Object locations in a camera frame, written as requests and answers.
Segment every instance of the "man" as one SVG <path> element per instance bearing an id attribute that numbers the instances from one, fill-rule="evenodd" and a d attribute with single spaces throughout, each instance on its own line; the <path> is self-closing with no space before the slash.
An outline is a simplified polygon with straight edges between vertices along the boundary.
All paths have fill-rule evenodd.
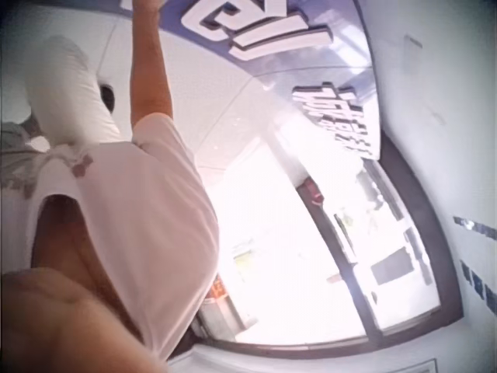
<path id="1" fill-rule="evenodd" d="M 173 127 L 160 2 L 134 0 L 132 142 L 69 40 L 48 40 L 26 76 L 51 149 L 2 139 L 2 363 L 14 371 L 160 371 L 214 279 L 217 219 Z"/>

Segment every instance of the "white shirt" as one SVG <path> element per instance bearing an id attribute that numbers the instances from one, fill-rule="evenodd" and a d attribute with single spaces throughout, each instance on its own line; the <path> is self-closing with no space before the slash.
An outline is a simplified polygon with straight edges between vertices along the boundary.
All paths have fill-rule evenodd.
<path id="1" fill-rule="evenodd" d="M 137 123 L 132 142 L 59 145 L 37 155 L 2 189 L 2 273 L 30 268 L 47 197 L 77 200 L 120 300 L 164 361 L 217 268 L 217 219 L 192 159 L 159 113 Z"/>

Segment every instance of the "sleeve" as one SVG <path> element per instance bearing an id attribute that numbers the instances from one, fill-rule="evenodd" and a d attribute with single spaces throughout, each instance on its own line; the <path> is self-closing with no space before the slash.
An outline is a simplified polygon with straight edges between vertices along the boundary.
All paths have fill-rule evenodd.
<path id="1" fill-rule="evenodd" d="M 196 173 L 193 153 L 185 146 L 170 116 L 152 113 L 141 118 L 133 129 L 133 143 L 159 162 L 186 167 Z"/>

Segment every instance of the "white wall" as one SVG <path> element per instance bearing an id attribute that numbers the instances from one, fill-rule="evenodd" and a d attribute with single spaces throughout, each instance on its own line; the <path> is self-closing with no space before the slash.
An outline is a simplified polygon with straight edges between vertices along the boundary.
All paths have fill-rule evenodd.
<path id="1" fill-rule="evenodd" d="M 385 373 L 436 358 L 440 373 L 495 369 L 496 317 L 462 278 L 462 259 L 497 291 L 497 247 L 452 217 L 497 226 L 495 10 L 490 1 L 360 0 L 372 39 L 384 125 L 421 181 L 449 240 L 465 317 L 409 343 L 318 361 L 195 347 L 186 371 Z M 422 49 L 405 42 L 416 39 Z"/>
<path id="2" fill-rule="evenodd" d="M 463 279 L 460 260 L 497 291 L 497 245 L 453 221 L 461 216 L 497 226 L 495 8 L 471 0 L 361 4 L 386 131 L 428 193 L 448 238 L 464 321 L 482 345 L 478 351 L 486 351 L 476 367 L 495 364 L 497 319 Z M 413 52 L 405 35 L 422 49 Z M 451 348 L 452 343 L 443 345 Z"/>

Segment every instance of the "raised arm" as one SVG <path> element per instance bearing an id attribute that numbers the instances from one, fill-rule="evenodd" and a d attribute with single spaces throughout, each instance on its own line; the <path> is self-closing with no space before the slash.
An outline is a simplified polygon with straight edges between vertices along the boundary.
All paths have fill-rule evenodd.
<path id="1" fill-rule="evenodd" d="M 131 126 L 150 113 L 172 118 L 172 101 L 158 35 L 161 0 L 133 0 Z"/>

